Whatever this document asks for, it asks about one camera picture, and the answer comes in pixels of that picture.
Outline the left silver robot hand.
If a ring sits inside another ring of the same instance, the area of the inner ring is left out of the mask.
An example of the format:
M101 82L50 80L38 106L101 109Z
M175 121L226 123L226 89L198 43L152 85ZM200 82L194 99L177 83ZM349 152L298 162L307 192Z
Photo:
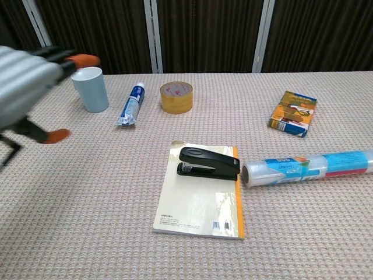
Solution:
M68 129L46 131L28 119L32 108L56 85L80 68L100 65L99 57L61 47L35 51L1 46L1 132L11 130L40 144L56 144Z

